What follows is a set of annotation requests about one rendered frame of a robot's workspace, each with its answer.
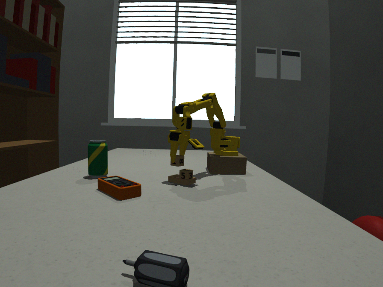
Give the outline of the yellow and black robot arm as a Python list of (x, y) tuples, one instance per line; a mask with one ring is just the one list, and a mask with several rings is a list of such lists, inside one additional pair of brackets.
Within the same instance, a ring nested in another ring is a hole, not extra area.
[[(213, 103), (213, 104), (212, 104)], [(191, 114), (206, 108), (206, 114), (210, 123), (211, 148), (216, 155), (238, 156), (238, 137), (224, 136), (226, 121), (223, 111), (218, 103), (215, 93), (204, 93), (202, 99), (193, 102), (183, 102), (173, 108), (172, 123), (182, 130), (192, 130)], [(183, 114), (183, 117), (180, 117)], [(219, 122), (215, 122), (214, 115)]]

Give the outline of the green drink can with yellow stripe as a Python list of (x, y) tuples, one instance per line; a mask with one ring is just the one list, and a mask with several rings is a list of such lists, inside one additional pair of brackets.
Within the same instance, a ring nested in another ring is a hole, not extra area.
[(108, 145), (105, 140), (91, 140), (88, 144), (88, 175), (102, 178), (108, 174)]

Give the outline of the orange digital multimeter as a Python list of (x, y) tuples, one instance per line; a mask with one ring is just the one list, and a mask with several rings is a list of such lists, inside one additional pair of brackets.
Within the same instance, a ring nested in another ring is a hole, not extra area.
[(120, 176), (98, 178), (98, 189), (118, 200), (141, 196), (141, 184)]

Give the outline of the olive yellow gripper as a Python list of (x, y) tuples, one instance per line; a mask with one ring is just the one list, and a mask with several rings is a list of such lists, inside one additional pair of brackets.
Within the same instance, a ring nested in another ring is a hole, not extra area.
[(171, 161), (172, 163), (175, 162), (176, 159), (176, 153), (178, 146), (180, 145), (180, 155), (185, 154), (187, 145), (190, 143), (194, 149), (202, 149), (204, 148), (204, 145), (202, 145), (197, 139), (191, 139), (190, 138), (190, 131), (184, 131), (184, 130), (170, 130), (171, 132), (168, 135), (168, 142), (171, 143)]

